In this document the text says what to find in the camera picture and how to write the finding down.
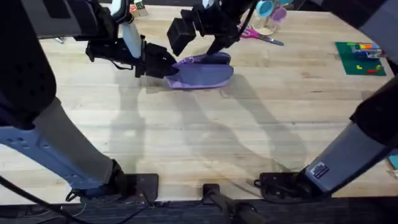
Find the green mat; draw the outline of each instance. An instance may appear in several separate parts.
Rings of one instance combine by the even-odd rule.
[[[347,75],[386,76],[379,59],[359,58],[355,56],[351,50],[351,45],[353,44],[352,42],[335,42],[335,44]],[[381,66],[381,69],[376,73],[366,73],[367,70],[375,70],[376,66],[378,65]]]

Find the floor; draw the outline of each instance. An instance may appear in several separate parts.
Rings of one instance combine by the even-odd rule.
[[[191,6],[201,0],[145,0],[146,4]],[[306,0],[294,0],[294,9],[320,11],[321,9]],[[393,220],[398,211],[398,197],[379,198],[334,198],[326,201],[303,205],[272,205],[260,200],[250,200],[266,223],[299,224],[383,224],[396,223]],[[220,210],[216,207],[199,205],[197,202],[173,202],[165,208],[149,208],[126,223],[224,223]],[[105,205],[90,207],[76,204],[63,208],[78,218],[90,223],[117,223],[139,208],[132,205]],[[58,217],[52,212],[34,206],[0,207],[0,224],[35,224]],[[48,224],[67,223],[64,219],[55,219]]]

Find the black cable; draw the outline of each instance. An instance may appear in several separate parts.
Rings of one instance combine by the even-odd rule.
[[[11,190],[12,192],[14,192],[14,193],[16,193],[16,194],[18,194],[18,195],[20,195],[20,196],[32,201],[32,202],[34,202],[36,204],[39,204],[39,205],[41,205],[41,206],[43,206],[43,207],[45,207],[45,208],[47,208],[47,209],[49,209],[49,210],[51,210],[51,211],[53,211],[55,213],[58,213],[59,215],[62,215],[67,220],[70,220],[70,221],[73,221],[73,222],[79,223],[79,224],[92,224],[90,222],[86,222],[84,220],[80,220],[80,219],[74,217],[73,215],[69,214],[68,212],[63,211],[62,209],[58,208],[56,205],[52,205],[52,204],[50,204],[50,203],[48,203],[46,201],[43,201],[42,199],[40,199],[40,198],[38,198],[38,197],[36,197],[34,195],[26,192],[25,190],[22,190],[21,188],[19,188],[15,184],[13,184],[10,181],[8,181],[5,178],[3,178],[1,175],[0,175],[0,184],[3,185],[5,188]],[[124,220],[122,220],[121,222],[118,222],[118,223],[115,223],[115,224],[126,223],[132,217],[136,216],[138,213],[144,211],[148,207],[149,206],[146,206],[146,207],[138,210],[137,212],[134,212],[131,216],[129,216],[129,217],[125,218]],[[56,220],[56,219],[59,219],[59,218],[61,218],[61,217],[51,218],[49,220],[45,220],[45,221],[42,221],[42,222],[39,222],[39,223],[46,223],[46,222],[50,222],[52,220]]]
[[[90,224],[86,221],[80,220],[78,218],[73,217],[71,214],[69,214],[68,212],[65,212],[63,210],[61,210],[59,207],[52,205],[48,202],[43,201],[42,199],[26,192],[25,190],[22,190],[21,188],[19,188],[18,186],[16,186],[15,184],[11,183],[10,181],[6,180],[5,178],[3,178],[2,176],[0,176],[0,184],[3,185],[5,188],[13,191],[14,193],[28,199],[31,200],[32,202],[39,204],[45,208],[50,209],[53,212],[56,212],[62,216],[64,216],[65,218],[68,218],[74,222],[77,222],[79,224]]]

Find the black bracket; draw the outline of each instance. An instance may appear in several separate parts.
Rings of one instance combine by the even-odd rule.
[[[270,203],[308,203],[320,198],[319,192],[301,172],[261,173],[254,186]]]

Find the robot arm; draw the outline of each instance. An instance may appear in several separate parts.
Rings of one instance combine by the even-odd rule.
[[[154,200],[157,174],[123,174],[118,163],[100,153],[70,121],[55,97],[55,77],[37,39],[89,40],[92,59],[100,56],[135,65],[142,74],[152,71],[142,61],[145,54],[152,63],[172,63],[165,62],[163,47],[138,36],[128,13],[129,1],[116,1],[112,14],[89,0],[7,0],[3,6],[12,10],[4,11],[0,19],[12,22],[1,23],[5,35],[0,45],[7,55],[0,75],[0,143],[65,179],[81,198],[126,199],[137,195],[138,185],[150,182],[143,188],[150,188],[147,199]],[[123,39],[117,36],[119,24],[124,26]]]
[[[397,1],[313,1],[368,35],[398,63]],[[262,196],[270,202],[307,202],[330,196],[359,177],[398,147],[397,100],[394,77],[357,107],[351,124],[300,173],[261,174],[255,185]]]

